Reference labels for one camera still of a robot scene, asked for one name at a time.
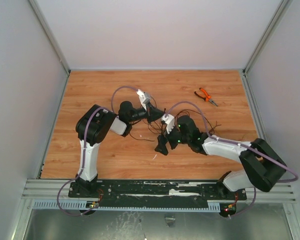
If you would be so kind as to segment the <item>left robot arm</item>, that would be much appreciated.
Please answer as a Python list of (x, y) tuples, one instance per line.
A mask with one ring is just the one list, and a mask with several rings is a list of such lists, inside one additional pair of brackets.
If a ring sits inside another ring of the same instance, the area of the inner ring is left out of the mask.
[(147, 102), (134, 108), (130, 101), (123, 101), (118, 114), (95, 104), (77, 122), (75, 131), (80, 140), (80, 168), (77, 181), (83, 181), (80, 191), (86, 197), (93, 197), (98, 190), (95, 182), (98, 178), (97, 160), (101, 142), (109, 131), (126, 137), (133, 123), (147, 120), (148, 123), (160, 119), (164, 111)]

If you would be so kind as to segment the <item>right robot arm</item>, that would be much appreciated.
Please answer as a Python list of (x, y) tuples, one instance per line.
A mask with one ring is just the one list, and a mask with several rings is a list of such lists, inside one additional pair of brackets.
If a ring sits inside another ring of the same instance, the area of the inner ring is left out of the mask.
[(216, 191), (222, 199), (229, 199), (236, 191), (245, 188), (269, 192), (286, 172), (284, 161), (261, 138), (242, 142), (209, 135), (200, 131), (188, 115), (175, 119), (165, 114), (161, 123), (166, 129), (157, 138), (156, 152), (167, 155), (167, 145), (173, 150), (184, 144), (197, 154), (219, 156), (242, 165), (242, 170), (228, 171), (217, 181)]

